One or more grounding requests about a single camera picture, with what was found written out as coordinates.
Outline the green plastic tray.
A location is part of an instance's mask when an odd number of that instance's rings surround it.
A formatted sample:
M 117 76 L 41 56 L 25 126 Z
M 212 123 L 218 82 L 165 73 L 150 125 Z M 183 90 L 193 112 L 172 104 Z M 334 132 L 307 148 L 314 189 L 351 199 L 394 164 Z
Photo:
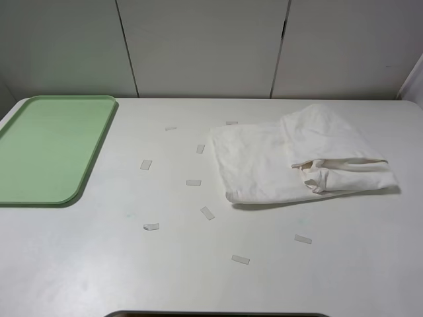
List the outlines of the green plastic tray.
M 1 128 L 1 205 L 60 206 L 83 189 L 118 103 L 35 96 Z

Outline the white short sleeve t-shirt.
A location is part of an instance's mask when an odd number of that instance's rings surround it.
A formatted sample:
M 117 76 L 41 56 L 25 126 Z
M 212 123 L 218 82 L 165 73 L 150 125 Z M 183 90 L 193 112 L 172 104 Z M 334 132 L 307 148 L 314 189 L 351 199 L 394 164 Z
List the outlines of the white short sleeve t-shirt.
M 233 205 L 297 203 L 398 186 L 387 160 L 364 135 L 322 104 L 276 122 L 215 127 L 210 139 Z

